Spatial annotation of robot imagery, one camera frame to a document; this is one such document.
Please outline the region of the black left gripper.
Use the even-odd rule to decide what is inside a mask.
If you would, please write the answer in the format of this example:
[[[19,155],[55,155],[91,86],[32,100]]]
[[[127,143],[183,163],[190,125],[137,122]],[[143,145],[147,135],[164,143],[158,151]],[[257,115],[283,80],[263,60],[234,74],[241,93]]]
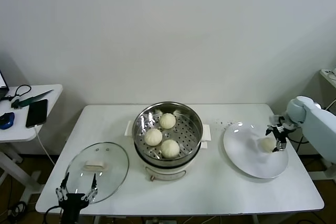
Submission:
[[[59,206],[63,209],[61,224],[78,223],[80,211],[92,202],[98,194],[96,174],[92,179],[90,190],[86,194],[67,193],[66,184],[69,178],[69,172],[66,173],[61,181],[60,187],[56,188],[55,192],[59,201]]]

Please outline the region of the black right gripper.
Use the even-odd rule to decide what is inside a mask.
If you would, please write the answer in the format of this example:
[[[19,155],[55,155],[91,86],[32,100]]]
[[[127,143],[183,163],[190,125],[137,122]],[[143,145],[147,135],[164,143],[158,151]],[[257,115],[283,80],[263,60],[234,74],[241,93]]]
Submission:
[[[274,137],[276,138],[276,146],[275,148],[272,150],[273,153],[275,152],[282,152],[286,149],[287,146],[287,134],[284,131],[283,128],[281,127],[277,127],[277,126],[273,126],[273,125],[267,125],[267,129],[266,129],[266,133],[265,135],[269,135],[273,133]]]

